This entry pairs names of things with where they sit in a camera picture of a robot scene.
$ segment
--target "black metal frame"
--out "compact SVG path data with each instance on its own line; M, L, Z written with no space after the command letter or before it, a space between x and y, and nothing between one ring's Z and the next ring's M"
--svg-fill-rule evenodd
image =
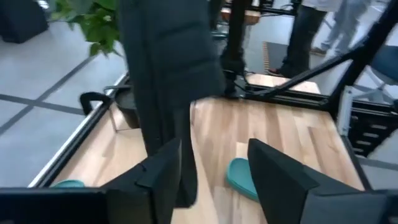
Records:
M262 0L260 0L260 6L252 6L250 5L247 7L247 10L250 11L256 11L260 12L262 15L264 14L278 14L278 15L287 15L287 16L296 16L297 15L297 9L299 5L301 4L302 0L291 0L291 5L292 9L285 10L285 9L274 9L269 7L266 3L263 3ZM232 3L227 2L225 7L232 8Z
M320 65L311 71L302 73L298 77L293 78L280 86L266 87L250 85L245 82L244 62L240 63L242 62L241 56L243 53L241 43L243 40L242 37L244 32L242 25L245 9L244 4L247 4L249 1L250 0L234 0L232 3L234 7L231 12L230 29L233 30L236 27L238 29L230 32L230 34L232 35L229 36L228 46L223 56L221 57L221 63L227 70L225 71L227 80L229 80L230 84L232 84L234 90L233 93L229 93L228 97L240 97L249 100L264 101L302 108L310 108L313 110L328 111L334 118L337 114L338 103L344 86L352 85L355 82L355 79L357 79L364 66L370 62L377 49L385 41L393 25L398 21L398 15L396 16L394 14L398 11L398 0L392 0L385 13L382 15L380 21L373 26L368 37L366 37L360 44L358 44L354 48L354 50L348 52L346 55L333 58L326 64ZM372 43L373 46L369 46L368 44L371 41L374 41ZM331 96L288 90L290 87L302 81L308 80L310 77L314 77L322 71L326 70L327 68L338 65L339 63L348 60L349 58L354 58L354 62L351 64L349 69L347 69L346 73L340 80L338 86ZM122 83L124 83L126 80L127 77L124 77ZM75 137L71 139L69 145L65 148L65 150L62 151L62 153L56 158L51 166L48 167L48 169L45 170L45 172L40 177L38 177L36 181L31 183L30 187L50 186L50 184L53 182L59 172L67 164L67 162L74 155L74 153L79 149L91 130L93 130L93 128L96 126L97 122L106 113L106 110L108 110L111 103L112 100L104 100L104 103L91 114L90 120L79 130L78 134L76 134ZM389 105L380 105L363 101L354 101L352 115L361 119L376 121L376 123L383 121L387 124L396 124L398 120L398 115L397 113L395 113L393 107ZM371 186L358 160L356 159L354 149L351 145L350 140L346 136L342 136L341 138L346 146L351 160L353 161L359 177L363 182L365 189L370 189Z
M345 86L354 85L365 66L371 62L378 49L385 43L392 28L394 28L395 24L398 22L398 14L396 14L396 12L398 12L398 0L392 0L379 21L375 22L372 26L367 36L359 41L359 43L347 53L331 58L325 63L303 72L279 86L266 87L249 84L244 77L245 63L243 60L242 44L244 37L245 10L258 11L261 9L252 7L251 0L234 0L231 3L228 44L221 56L221 64L227 82L225 97L244 98L247 100L327 111L334 119L336 119L338 115L340 97ZM345 74L330 96L289 90L293 86L307 81L347 60L353 60L353 62L347 68ZM377 138L373 143L378 142L380 144L381 141L393 132L393 130L398 128L398 114L396 113L396 109L391 105L356 100L353 102L351 117L351 119L366 120L368 126L381 124L382 126L388 127L389 131L384 132L384 135ZM363 138L363 133L355 136ZM342 136L342 139L364 186L370 188L369 182L361 166L358 164L357 158L354 155L354 149L351 145L358 145L358 138L348 139L346 136ZM367 156L375 147L377 147L376 144L372 147L368 147L367 151L363 152L363 154Z

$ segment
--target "black cloth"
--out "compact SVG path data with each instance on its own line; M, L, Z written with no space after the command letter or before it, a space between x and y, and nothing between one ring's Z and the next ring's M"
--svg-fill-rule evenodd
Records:
M310 68L310 50L326 12L300 6L290 35L287 55L280 73L292 78Z

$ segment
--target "light wood panel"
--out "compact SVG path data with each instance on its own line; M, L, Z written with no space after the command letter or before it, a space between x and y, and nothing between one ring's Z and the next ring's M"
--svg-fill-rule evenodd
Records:
M251 75L249 82L274 86L286 81ZM315 83L294 90L319 93ZM258 203L238 194L225 182L230 160L247 157L248 141L258 138L304 164L359 190L363 185L327 112L249 100L207 98L191 108L196 136L219 223L266 223Z
M127 124L122 114L113 107L112 110L118 128L126 129ZM197 147L194 136L192 145L194 148ZM175 209L173 224L218 223L200 155L196 150L194 154L198 172L197 201L189 209ZM78 179L87 186L101 186L134 167L146 157L141 130L130 129L115 133L108 112L58 175L56 182Z

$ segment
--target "teal slipper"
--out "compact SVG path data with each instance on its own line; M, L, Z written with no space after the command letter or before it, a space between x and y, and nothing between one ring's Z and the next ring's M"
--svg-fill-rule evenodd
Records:
M229 163L226 171L226 181L237 192L252 200L259 201L247 159L235 158Z
M80 180L63 180L63 181L60 181L60 182L54 184L51 187L56 187L56 188L85 187L85 183L83 183Z

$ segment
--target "tile floor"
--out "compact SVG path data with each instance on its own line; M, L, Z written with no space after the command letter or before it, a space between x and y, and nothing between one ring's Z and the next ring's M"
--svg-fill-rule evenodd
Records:
M275 6L288 2L275 0ZM355 41L367 33L381 11L381 6L369 8L361 18ZM333 24L331 15L325 20ZM289 16L264 17L251 27L245 55L250 70L264 71L262 42L286 45L291 27ZM323 24L314 44L318 45L329 30ZM396 30L387 43L398 45ZM61 22L51 23L47 32L21 45L0 41L0 187L28 185L83 119L78 96L84 91L101 91L126 70L124 60L115 55L88 58L87 46L78 29L71 31ZM321 62L312 59L312 65ZM347 64L313 79L322 93L331 92ZM358 83L376 86L367 74ZM398 97L397 88L387 90ZM372 158L398 164L398 151L393 147L397 141L395 134ZM384 175L378 169L365 167L374 187L398 188L398 181L386 181L398 172L387 171Z

